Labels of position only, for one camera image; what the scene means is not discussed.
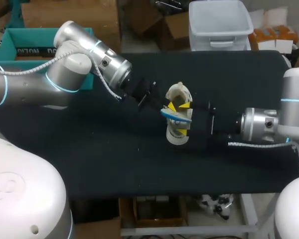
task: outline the metal frame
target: metal frame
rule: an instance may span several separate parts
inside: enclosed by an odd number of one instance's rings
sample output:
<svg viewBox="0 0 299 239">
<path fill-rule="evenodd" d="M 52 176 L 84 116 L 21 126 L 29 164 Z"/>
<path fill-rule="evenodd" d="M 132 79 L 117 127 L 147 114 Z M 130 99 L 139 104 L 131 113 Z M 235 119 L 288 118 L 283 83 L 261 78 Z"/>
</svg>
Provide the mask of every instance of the metal frame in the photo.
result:
<svg viewBox="0 0 299 239">
<path fill-rule="evenodd" d="M 251 194 L 241 194 L 241 210 L 244 215 L 245 225 L 238 226 L 202 226 L 202 227 L 173 227 L 173 228 L 132 228 L 121 229 L 121 236 L 144 236 L 144 235 L 241 235 L 248 233 L 248 239 L 274 239 L 273 215 L 278 199 L 276 194 L 267 206 L 267 210 L 259 219 L 255 210 Z"/>
</svg>

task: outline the white plastic bin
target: white plastic bin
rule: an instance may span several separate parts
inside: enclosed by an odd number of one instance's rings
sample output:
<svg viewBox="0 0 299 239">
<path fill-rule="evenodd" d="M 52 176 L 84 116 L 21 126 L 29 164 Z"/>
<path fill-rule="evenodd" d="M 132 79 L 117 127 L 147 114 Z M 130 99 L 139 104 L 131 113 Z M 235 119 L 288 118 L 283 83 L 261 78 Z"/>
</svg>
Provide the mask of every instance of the white plastic bin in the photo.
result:
<svg viewBox="0 0 299 239">
<path fill-rule="evenodd" d="M 189 41 L 192 51 L 241 51 L 254 31 L 241 1 L 193 1 L 189 4 Z"/>
</svg>

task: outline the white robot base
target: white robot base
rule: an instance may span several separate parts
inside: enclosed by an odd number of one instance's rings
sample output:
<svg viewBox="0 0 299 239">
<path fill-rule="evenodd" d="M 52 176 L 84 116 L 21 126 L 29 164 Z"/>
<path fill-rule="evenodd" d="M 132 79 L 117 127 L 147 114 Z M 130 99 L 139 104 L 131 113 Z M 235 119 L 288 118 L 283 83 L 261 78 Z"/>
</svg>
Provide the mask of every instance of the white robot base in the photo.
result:
<svg viewBox="0 0 299 239">
<path fill-rule="evenodd" d="M 74 239 L 72 215 L 58 171 L 3 139 L 0 239 Z"/>
</svg>

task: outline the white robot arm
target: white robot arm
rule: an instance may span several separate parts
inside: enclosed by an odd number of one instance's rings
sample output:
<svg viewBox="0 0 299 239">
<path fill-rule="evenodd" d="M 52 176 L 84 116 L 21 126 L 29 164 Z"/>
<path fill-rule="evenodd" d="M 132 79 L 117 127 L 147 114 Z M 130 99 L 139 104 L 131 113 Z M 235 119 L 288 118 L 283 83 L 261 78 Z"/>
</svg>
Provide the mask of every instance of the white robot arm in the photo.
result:
<svg viewBox="0 0 299 239">
<path fill-rule="evenodd" d="M 281 109 L 247 108 L 241 118 L 241 136 L 247 141 L 299 143 L 299 68 L 286 71 Z M 299 178 L 280 194 L 275 211 L 276 239 L 299 239 Z"/>
<path fill-rule="evenodd" d="M 132 68 L 129 61 L 72 21 L 60 27 L 54 45 L 57 47 L 55 58 L 34 69 L 20 72 L 0 66 L 0 106 L 65 107 L 90 72 L 100 77 L 112 96 L 122 99 L 112 89 L 124 91 L 128 86 Z M 46 67 L 45 74 L 37 73 Z"/>
<path fill-rule="evenodd" d="M 0 239 L 73 239 L 65 186 L 44 159 L 0 139 Z"/>
</svg>

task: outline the black table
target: black table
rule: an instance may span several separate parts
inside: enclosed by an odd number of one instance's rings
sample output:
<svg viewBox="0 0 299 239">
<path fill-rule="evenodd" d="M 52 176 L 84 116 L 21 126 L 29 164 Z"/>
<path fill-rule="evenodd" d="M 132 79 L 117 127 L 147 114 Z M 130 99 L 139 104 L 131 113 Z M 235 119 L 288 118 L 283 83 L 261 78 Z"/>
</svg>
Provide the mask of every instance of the black table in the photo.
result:
<svg viewBox="0 0 299 239">
<path fill-rule="evenodd" d="M 278 109 L 287 70 L 274 51 L 123 56 L 136 76 L 162 80 L 162 93 L 182 81 L 195 101 L 212 98 L 229 118 L 246 107 Z M 227 123 L 222 119 L 222 127 Z M 159 112 L 139 113 L 136 102 L 115 101 L 99 81 L 62 111 L 0 107 L 0 131 L 51 162 L 71 199 L 280 192 L 299 176 L 290 148 L 204 150 L 191 140 L 173 146 Z"/>
</svg>

